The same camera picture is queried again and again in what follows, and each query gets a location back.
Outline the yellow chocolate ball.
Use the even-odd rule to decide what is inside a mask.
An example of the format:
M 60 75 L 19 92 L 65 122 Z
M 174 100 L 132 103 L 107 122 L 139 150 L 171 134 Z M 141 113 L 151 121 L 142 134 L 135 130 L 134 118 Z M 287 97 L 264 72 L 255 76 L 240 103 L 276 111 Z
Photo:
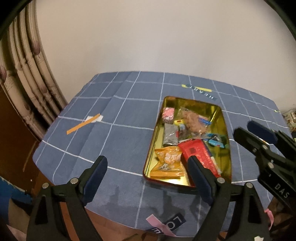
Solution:
M 175 120 L 174 124 L 178 127 L 178 139 L 180 141 L 185 140 L 189 134 L 184 120 Z

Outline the blue grid tablecloth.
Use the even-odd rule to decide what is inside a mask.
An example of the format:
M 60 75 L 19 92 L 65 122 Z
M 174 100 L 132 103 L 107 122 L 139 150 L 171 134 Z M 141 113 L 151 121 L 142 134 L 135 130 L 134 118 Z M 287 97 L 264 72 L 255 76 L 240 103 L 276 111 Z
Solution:
M 62 110 L 33 155 L 54 184 L 67 183 L 98 156 L 108 170 L 87 208 L 122 225 L 150 230 L 154 215 L 179 237 L 192 237 L 209 206 L 195 192 L 153 185 L 142 175 L 162 101 L 175 96 L 222 108 L 229 134 L 249 120 L 290 133 L 276 104 L 255 92 L 210 79 L 160 72 L 95 75 Z

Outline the grey foil snack bar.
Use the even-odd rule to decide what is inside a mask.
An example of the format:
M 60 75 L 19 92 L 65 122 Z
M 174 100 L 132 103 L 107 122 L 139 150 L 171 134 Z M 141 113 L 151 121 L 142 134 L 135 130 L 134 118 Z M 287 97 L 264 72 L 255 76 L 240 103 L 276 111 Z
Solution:
M 174 124 L 164 124 L 163 147 L 178 145 L 178 127 Z

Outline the floral ceramic teapot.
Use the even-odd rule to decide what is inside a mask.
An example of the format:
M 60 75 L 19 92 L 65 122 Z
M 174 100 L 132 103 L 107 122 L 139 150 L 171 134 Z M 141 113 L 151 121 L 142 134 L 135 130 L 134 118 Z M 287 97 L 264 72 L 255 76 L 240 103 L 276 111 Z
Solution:
M 283 117 L 287 123 L 295 123 L 296 122 L 295 109 L 290 109 L 289 111 L 283 113 Z

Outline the blue candy wrapper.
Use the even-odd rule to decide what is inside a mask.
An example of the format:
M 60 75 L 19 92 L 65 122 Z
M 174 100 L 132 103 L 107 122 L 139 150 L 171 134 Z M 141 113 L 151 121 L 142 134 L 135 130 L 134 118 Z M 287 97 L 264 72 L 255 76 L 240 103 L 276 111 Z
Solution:
M 222 149 L 228 149 L 228 138 L 225 135 L 217 133 L 208 133 L 206 141 L 209 145 L 214 147 L 220 147 Z

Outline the gold and red tin box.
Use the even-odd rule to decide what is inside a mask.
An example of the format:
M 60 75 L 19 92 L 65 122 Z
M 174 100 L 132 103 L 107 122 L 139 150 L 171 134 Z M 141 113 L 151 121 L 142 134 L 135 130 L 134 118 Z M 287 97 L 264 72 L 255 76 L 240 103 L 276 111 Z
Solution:
M 215 177 L 231 180 L 231 156 L 221 107 L 166 96 L 152 134 L 143 176 L 161 184 L 194 188 L 188 159 L 197 157 Z

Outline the pink ribbon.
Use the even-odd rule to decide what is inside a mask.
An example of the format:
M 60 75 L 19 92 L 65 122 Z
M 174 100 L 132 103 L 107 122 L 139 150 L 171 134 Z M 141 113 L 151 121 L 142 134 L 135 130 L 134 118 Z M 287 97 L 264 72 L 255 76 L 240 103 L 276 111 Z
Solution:
M 270 230 L 274 223 L 274 216 L 272 211 L 269 208 L 267 208 L 264 212 L 268 217 L 268 229 Z

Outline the red snack packet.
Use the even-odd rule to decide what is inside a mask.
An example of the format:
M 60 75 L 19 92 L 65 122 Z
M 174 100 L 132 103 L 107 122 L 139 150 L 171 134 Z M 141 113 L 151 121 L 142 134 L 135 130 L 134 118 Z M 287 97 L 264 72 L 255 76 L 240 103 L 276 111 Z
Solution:
M 194 139 L 181 142 L 178 144 L 178 147 L 182 151 L 183 158 L 186 163 L 188 162 L 189 157 L 195 156 L 200 161 L 202 166 L 209 169 L 215 177 L 221 176 L 217 173 L 202 140 Z

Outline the pink patterned snack pack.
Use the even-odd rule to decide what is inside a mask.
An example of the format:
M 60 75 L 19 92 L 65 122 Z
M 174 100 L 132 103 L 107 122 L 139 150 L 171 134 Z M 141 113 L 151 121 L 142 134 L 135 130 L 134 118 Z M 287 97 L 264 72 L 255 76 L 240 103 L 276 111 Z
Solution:
M 172 124 L 174 121 L 175 109 L 170 107 L 163 108 L 162 120 L 163 123 Z

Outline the navy white cracker packet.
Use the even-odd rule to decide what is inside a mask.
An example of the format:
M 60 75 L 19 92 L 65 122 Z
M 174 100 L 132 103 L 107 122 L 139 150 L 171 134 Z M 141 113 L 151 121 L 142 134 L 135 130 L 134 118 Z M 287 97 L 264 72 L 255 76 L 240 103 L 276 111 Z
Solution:
M 204 146 L 205 146 L 205 148 L 206 148 L 206 150 L 207 150 L 207 153 L 208 153 L 208 155 L 210 156 L 210 159 L 211 159 L 211 161 L 212 161 L 212 163 L 213 163 L 213 165 L 214 165 L 214 167 L 215 167 L 217 173 L 218 173 L 219 175 L 221 175 L 221 173 L 222 173 L 222 172 L 221 172 L 221 169 L 218 167 L 217 162 L 216 162 L 216 160 L 215 160 L 213 154 L 212 154 L 211 151 L 209 150 L 209 148 L 208 148 L 208 146 L 206 145 L 206 143 L 205 143 L 205 142 L 203 142 L 203 143 L 204 143 Z

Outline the orange snack packet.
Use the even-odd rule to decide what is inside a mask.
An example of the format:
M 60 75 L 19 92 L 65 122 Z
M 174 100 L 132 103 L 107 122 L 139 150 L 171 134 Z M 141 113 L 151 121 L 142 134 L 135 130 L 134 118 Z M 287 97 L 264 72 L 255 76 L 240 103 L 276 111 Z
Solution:
M 150 177 L 154 179 L 180 179 L 185 175 L 182 167 L 182 151 L 178 146 L 155 149 L 157 164 L 151 169 Z

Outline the clear bag peanuts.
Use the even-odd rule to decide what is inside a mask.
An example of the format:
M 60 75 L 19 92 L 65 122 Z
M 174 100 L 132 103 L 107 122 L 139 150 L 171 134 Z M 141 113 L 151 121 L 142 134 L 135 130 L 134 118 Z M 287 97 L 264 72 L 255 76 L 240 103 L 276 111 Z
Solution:
M 197 114 L 186 108 L 181 108 L 181 116 L 184 120 L 187 129 L 198 135 L 202 135 L 208 132 L 208 127 L 211 125 L 211 121 L 207 117 Z

